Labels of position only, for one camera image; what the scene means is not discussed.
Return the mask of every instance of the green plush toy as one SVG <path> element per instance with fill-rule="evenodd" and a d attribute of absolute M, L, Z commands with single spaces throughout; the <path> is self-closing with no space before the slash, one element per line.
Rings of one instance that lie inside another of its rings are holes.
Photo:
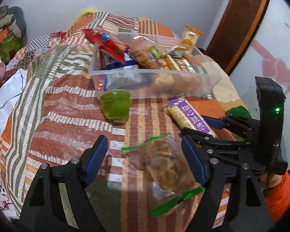
<path fill-rule="evenodd" d="M 0 20 L 0 28 L 7 27 L 15 37 L 22 38 L 26 32 L 26 22 L 20 7 L 8 8 L 7 15 Z"/>

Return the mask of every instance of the person's arm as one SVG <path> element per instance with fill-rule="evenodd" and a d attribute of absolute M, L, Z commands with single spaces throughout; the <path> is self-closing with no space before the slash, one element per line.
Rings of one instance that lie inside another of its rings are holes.
<path fill-rule="evenodd" d="M 273 175 L 269 180 L 269 189 L 264 192 L 265 201 L 274 224 L 290 205 L 290 176 Z"/>

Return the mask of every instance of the orange sleeve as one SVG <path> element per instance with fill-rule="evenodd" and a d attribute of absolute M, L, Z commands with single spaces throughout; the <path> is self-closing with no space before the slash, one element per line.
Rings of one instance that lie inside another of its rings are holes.
<path fill-rule="evenodd" d="M 290 176 L 286 172 L 281 183 L 265 191 L 265 201 L 270 211 L 272 224 L 285 213 L 290 205 Z"/>

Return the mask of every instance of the brown wooden door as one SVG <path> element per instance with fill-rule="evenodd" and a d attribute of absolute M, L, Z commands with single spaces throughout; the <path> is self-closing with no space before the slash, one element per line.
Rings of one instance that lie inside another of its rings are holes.
<path fill-rule="evenodd" d="M 221 22 L 205 52 L 226 72 L 230 71 L 229 68 L 227 70 L 227 67 L 234 59 L 248 32 L 251 30 L 261 2 L 262 0 L 229 1 Z"/>

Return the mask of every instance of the orange label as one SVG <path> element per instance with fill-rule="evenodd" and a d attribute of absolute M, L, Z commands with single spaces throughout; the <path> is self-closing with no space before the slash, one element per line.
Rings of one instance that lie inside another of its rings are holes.
<path fill-rule="evenodd" d="M 183 39 L 182 46 L 185 47 L 187 50 L 192 50 L 193 42 L 190 39 Z"/>

